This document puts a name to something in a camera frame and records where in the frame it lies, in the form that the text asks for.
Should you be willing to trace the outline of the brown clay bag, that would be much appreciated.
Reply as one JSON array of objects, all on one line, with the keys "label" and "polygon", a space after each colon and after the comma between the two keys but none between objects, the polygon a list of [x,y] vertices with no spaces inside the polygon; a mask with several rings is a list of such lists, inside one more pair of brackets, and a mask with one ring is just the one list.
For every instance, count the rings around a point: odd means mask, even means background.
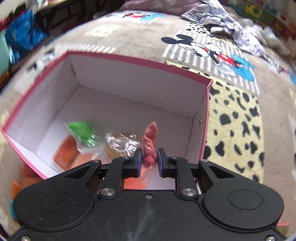
[{"label": "brown clay bag", "polygon": [[140,140],[131,133],[107,133],[105,140],[105,153],[110,160],[132,157],[137,148],[140,148]]}]

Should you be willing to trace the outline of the red clay bag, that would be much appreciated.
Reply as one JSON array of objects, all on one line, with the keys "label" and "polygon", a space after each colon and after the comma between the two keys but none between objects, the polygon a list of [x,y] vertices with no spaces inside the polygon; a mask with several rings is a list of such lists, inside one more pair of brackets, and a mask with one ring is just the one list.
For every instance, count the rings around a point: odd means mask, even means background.
[{"label": "red clay bag", "polygon": [[140,181],[145,184],[149,183],[149,176],[157,163],[157,151],[154,146],[158,134],[156,122],[152,122],[145,129],[142,137],[142,170]]}]

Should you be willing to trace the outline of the green clay bag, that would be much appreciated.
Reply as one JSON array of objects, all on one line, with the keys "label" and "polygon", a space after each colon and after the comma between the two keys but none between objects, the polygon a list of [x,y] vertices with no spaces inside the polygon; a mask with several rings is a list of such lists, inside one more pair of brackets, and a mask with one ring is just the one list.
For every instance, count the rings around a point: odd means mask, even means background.
[{"label": "green clay bag", "polygon": [[68,122],[65,126],[81,148],[95,148],[101,142],[93,125],[88,121]]}]

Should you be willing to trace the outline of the orange clay bag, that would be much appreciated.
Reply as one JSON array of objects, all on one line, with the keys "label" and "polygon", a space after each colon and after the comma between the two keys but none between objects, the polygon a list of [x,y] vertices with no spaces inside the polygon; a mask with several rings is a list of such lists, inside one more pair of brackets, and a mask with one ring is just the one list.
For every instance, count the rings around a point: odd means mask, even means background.
[{"label": "orange clay bag", "polygon": [[[74,137],[71,135],[67,135],[53,156],[53,161],[64,171],[95,159],[97,159],[95,154],[81,154],[77,149]],[[140,181],[140,178],[127,178],[125,180],[124,189],[145,190],[146,188],[147,184]]]}]

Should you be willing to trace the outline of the pink cardboard box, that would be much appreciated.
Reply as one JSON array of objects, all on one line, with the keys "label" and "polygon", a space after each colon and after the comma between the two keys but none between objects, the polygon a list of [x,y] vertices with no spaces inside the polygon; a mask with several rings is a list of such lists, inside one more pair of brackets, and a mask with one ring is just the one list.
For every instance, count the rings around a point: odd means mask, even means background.
[{"label": "pink cardboard box", "polygon": [[156,145],[169,156],[203,158],[212,80],[168,64],[127,56],[68,51],[37,77],[8,117],[2,133],[42,178],[62,172],[53,156],[69,134],[66,124],[88,121],[103,138],[141,138],[152,122]]}]

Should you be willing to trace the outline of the cartoon mouse bed sheet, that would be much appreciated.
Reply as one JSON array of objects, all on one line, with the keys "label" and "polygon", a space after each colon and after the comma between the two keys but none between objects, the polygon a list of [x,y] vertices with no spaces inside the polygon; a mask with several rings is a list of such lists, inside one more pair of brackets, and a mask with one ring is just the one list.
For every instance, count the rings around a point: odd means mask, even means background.
[{"label": "cartoon mouse bed sheet", "polygon": [[[226,76],[230,65],[199,57],[162,37],[187,35],[198,44],[217,46],[228,57],[250,63],[253,80]],[[133,11],[90,21],[52,40],[27,64],[42,55],[84,51],[149,59],[212,79],[209,125],[204,158],[277,190],[285,202],[283,230],[295,233],[295,64],[274,52],[265,60],[238,49],[224,37],[174,15],[142,23]]]}]

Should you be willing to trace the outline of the pink purple quilt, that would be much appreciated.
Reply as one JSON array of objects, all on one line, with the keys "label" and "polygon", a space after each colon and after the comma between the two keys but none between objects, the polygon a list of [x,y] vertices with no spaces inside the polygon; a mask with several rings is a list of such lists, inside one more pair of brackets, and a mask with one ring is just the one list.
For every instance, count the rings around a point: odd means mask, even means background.
[{"label": "pink purple quilt", "polygon": [[125,1],[120,10],[158,11],[181,16],[201,3],[200,0],[133,0]]}]

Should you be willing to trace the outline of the white crumpled cloth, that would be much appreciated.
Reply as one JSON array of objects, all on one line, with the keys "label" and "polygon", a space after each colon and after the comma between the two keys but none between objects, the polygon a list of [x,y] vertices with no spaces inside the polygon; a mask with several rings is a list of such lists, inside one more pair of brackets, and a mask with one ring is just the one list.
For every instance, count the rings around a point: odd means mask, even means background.
[{"label": "white crumpled cloth", "polygon": [[278,37],[276,37],[275,33],[269,26],[263,28],[262,26],[255,24],[251,19],[240,19],[239,23],[264,46],[277,50],[283,56],[288,56],[290,54],[289,49],[280,39],[278,39]]}]

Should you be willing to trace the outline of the colourful alphabet foam mat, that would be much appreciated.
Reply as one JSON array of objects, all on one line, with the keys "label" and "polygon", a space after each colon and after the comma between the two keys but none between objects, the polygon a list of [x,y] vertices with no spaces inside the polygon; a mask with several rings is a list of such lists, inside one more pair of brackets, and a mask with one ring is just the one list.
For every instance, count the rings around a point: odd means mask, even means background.
[{"label": "colourful alphabet foam mat", "polygon": [[295,23],[268,1],[226,1],[226,6],[262,27],[271,27],[278,37],[295,40]]}]

